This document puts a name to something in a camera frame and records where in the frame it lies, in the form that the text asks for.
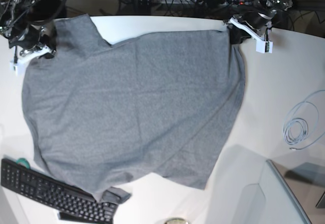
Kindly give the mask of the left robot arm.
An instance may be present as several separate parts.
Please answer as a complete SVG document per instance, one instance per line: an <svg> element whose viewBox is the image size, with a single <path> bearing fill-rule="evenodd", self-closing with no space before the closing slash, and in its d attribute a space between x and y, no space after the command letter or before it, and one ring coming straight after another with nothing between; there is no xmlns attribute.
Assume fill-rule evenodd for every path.
<svg viewBox="0 0 325 224"><path fill-rule="evenodd" d="M251 38L252 35L245 31L245 28L250 29L263 41L268 41L273 19L277 14L287 11L292 5L293 0L251 0L248 4L240 1L237 5L238 12L227 22L230 43L241 44Z"/></svg>

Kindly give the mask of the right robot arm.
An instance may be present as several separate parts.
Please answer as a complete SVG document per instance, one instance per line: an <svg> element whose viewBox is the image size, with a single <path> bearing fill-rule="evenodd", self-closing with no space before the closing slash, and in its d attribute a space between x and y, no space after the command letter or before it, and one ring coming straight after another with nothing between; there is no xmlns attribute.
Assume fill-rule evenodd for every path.
<svg viewBox="0 0 325 224"><path fill-rule="evenodd" d="M10 48L22 48L21 56L44 51L56 54L56 31L45 31L57 18L65 18L67 0L5 0L1 4L1 35Z"/></svg>

